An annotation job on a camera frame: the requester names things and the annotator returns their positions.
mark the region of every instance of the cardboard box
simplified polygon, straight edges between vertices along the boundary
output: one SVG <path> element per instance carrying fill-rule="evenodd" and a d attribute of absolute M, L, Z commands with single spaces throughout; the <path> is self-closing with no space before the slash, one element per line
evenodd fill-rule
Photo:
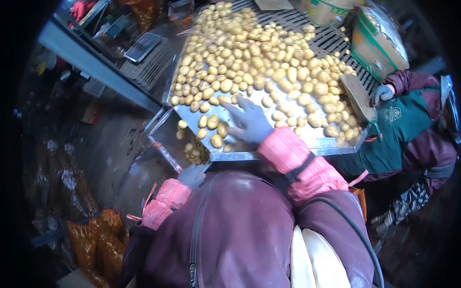
<path fill-rule="evenodd" d="M 354 8 L 355 0 L 293 0 L 293 5 L 307 12 L 310 22 L 317 27 L 338 26 Z"/>
<path fill-rule="evenodd" d="M 395 70 L 406 70 L 410 65 L 397 30 L 393 30 L 389 23 L 384 22 L 391 22 L 391 19 L 385 15 L 373 19 L 365 12 L 370 11 L 369 9 L 371 8 L 362 7 L 357 14 L 350 51 L 352 57 L 381 82 Z M 376 23 L 380 21 L 383 23 L 378 29 Z M 392 35 L 393 41 L 381 32 L 382 29 L 386 29 L 386 33 Z"/>

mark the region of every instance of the metal grate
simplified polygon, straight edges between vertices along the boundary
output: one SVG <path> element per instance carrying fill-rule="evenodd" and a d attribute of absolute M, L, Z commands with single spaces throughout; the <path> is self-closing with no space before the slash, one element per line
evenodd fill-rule
<path fill-rule="evenodd" d="M 259 7 L 252 0 L 238 0 L 233 1 L 232 10 L 234 12 L 240 11 L 242 8 L 249 7 L 256 12 L 258 23 L 262 26 L 269 22 L 275 22 L 277 25 L 283 26 L 285 30 L 293 32 L 302 32 L 302 27 L 306 24 L 312 24 L 306 17 L 306 13 L 293 10 L 280 10 L 280 11 L 260 11 Z M 351 65 L 357 72 L 357 77 L 362 82 L 365 90 L 371 94 L 379 83 L 368 73 L 368 71 L 359 64 L 351 55 L 346 55 L 346 49 L 350 49 L 350 42 L 344 42 L 344 37 L 351 37 L 352 23 L 350 19 L 346 19 L 343 23 L 346 28 L 344 33 L 339 32 L 337 26 L 330 27 L 317 27 L 315 29 L 315 38 L 309 41 L 309 45 L 314 50 L 316 55 L 323 56 L 325 54 L 333 54 L 338 51 L 339 58 L 347 65 Z"/>
<path fill-rule="evenodd" d="M 150 91 L 173 61 L 173 55 L 170 51 L 168 39 L 162 38 L 162 42 L 141 63 L 135 64 L 127 60 L 120 68 L 120 71 L 141 87 Z"/>
<path fill-rule="evenodd" d="M 88 94 L 93 95 L 96 98 L 100 98 L 101 95 L 102 95 L 102 91 L 104 91 L 105 88 L 106 88 L 106 86 L 102 82 L 100 82 L 100 81 L 98 81 L 98 80 L 96 80 L 94 78 L 91 78 L 83 86 L 83 91 L 88 93 Z"/>

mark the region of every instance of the zipper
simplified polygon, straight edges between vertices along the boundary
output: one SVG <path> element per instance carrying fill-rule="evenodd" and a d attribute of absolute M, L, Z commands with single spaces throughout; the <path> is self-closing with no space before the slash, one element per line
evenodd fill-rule
<path fill-rule="evenodd" d="M 207 184 L 207 190 L 200 202 L 197 217 L 195 217 L 194 228 L 192 230 L 192 241 L 190 244 L 190 288 L 198 288 L 198 277 L 197 277 L 197 248 L 199 242 L 199 233 L 201 230 L 201 219 L 203 217 L 203 211 L 205 210 L 205 204 L 207 203 L 208 195 L 210 194 L 210 183 Z"/>

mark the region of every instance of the maroon jacket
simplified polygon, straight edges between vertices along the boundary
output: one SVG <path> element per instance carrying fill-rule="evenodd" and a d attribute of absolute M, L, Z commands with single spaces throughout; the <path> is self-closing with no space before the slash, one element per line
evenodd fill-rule
<path fill-rule="evenodd" d="M 389 75 L 383 83 L 390 84 L 395 88 L 394 97 L 405 97 L 413 90 L 423 88 L 440 89 L 439 81 L 432 75 L 412 73 L 410 71 L 398 70 Z M 437 120 L 440 115 L 440 93 L 423 91 L 429 116 L 432 120 Z M 429 128 L 419 134 L 415 139 L 408 143 L 403 155 L 403 168 L 386 173 L 368 175 L 363 181 L 376 181 L 388 178 L 402 170 L 423 170 L 431 167 L 441 167 L 452 164 L 456 161 L 456 150 L 450 139 L 439 133 L 437 129 Z M 429 195 L 433 189 L 439 189 L 447 182 L 448 178 L 429 179 L 426 178 L 426 187 Z"/>

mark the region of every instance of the black strap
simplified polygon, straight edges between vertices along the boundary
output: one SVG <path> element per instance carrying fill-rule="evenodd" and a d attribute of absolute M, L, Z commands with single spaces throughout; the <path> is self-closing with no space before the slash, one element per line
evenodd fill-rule
<path fill-rule="evenodd" d="M 315 154 L 311 152 L 309 156 L 307 157 L 306 161 L 304 161 L 304 163 L 301 166 L 285 174 L 290 184 L 293 184 L 296 182 L 296 178 L 298 177 L 298 175 L 301 172 L 303 172 L 309 166 L 309 164 L 311 164 L 312 160 L 314 160 L 314 157 L 315 157 Z"/>

